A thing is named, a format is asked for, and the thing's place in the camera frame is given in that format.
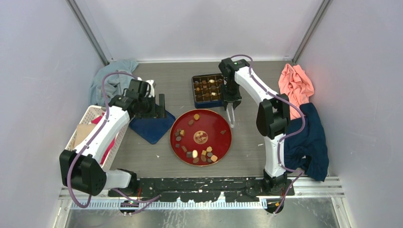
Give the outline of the metal tongs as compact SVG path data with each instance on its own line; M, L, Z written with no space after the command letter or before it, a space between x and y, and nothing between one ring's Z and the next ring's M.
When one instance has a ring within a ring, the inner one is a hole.
M234 126L235 126L235 115L234 115L234 108L233 108L232 103L229 103L227 105L226 113L227 113L227 117L228 117L228 120L229 120L230 128L234 128Z

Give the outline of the blue box lid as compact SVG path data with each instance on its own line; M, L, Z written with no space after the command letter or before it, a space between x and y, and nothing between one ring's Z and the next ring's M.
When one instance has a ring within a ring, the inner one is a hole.
M128 127L150 144L156 144L176 120L170 112L165 111L165 113L166 118L134 118Z

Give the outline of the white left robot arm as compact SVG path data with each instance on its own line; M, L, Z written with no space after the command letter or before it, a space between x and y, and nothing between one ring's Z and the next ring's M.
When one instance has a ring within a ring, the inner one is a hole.
M132 79L123 95L112 98L100 122L74 149L64 150L59 157L63 185L97 196L103 190L120 189L127 196L138 192L136 173L124 169L111 170L111 144L118 145L118 135L126 131L130 121L137 118L165 118L164 94L155 103L155 82Z

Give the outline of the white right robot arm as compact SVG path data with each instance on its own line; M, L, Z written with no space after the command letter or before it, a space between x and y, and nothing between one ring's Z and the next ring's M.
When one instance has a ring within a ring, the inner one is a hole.
M234 110L240 105L242 87L258 106L256 127L265 141L266 163L263 185L265 192L276 195L285 185L287 174L284 162L282 138L290 122L288 97L269 88L253 71L251 63L244 59L233 61L230 57L221 60L219 70L224 77L220 86L221 100L227 113L230 127L235 124Z

